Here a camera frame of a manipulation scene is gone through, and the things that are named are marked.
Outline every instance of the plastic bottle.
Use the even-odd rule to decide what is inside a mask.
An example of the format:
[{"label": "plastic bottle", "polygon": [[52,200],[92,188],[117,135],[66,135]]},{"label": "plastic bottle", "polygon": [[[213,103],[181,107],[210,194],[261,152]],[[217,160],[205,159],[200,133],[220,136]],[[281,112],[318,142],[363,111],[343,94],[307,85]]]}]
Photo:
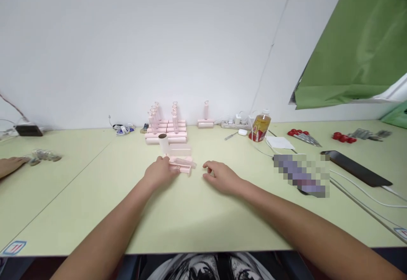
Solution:
[{"label": "plastic bottle", "polygon": [[260,115],[256,116],[256,119],[253,123],[253,130],[249,134],[249,138],[255,142],[260,142],[264,139],[264,136],[267,133],[268,126],[270,125],[271,118],[269,116],[270,111],[264,109]]}]

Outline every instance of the black device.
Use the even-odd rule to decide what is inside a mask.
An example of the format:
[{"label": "black device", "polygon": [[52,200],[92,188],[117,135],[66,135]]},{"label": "black device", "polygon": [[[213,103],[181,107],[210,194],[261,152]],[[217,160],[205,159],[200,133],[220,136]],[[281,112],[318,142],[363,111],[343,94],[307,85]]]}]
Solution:
[{"label": "black device", "polygon": [[36,125],[16,125],[14,128],[20,136],[42,136],[41,130]]},{"label": "black device", "polygon": [[329,155],[329,159],[340,166],[342,169],[348,171],[354,177],[360,179],[362,182],[368,184],[370,187],[391,186],[393,185],[388,180],[377,175],[371,170],[359,165],[357,162],[351,160],[338,151],[323,151],[323,155]]}]

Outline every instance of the power strip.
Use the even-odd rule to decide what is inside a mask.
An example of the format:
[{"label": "power strip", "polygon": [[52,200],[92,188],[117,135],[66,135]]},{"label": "power strip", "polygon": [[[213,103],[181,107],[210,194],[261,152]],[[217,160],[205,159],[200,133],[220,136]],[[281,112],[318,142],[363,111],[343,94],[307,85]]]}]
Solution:
[{"label": "power strip", "polygon": [[245,125],[236,125],[236,124],[230,124],[227,121],[222,121],[220,123],[220,126],[222,128],[231,128],[231,129],[234,129],[234,130],[240,130],[240,129],[242,129],[242,130],[251,130],[251,125],[247,125],[247,124],[245,124]]}]

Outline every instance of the forearm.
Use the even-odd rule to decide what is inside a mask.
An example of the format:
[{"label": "forearm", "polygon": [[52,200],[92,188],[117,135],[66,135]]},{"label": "forearm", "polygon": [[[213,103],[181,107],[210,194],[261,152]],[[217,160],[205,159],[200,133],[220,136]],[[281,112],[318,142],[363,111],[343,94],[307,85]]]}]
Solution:
[{"label": "forearm", "polygon": [[52,280],[108,279],[124,254],[152,194],[141,180],[79,244]]},{"label": "forearm", "polygon": [[332,279],[405,279],[373,250],[311,211],[247,181],[238,196]]}]

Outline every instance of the sticker label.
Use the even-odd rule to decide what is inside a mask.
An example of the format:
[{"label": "sticker label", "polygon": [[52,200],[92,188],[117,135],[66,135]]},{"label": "sticker label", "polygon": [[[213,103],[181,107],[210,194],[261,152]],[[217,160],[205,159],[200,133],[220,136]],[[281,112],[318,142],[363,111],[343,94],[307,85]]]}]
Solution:
[{"label": "sticker label", "polygon": [[407,229],[395,228],[394,231],[396,231],[404,240],[407,240]]},{"label": "sticker label", "polygon": [[3,251],[3,255],[16,255],[26,244],[26,241],[14,241]]}]

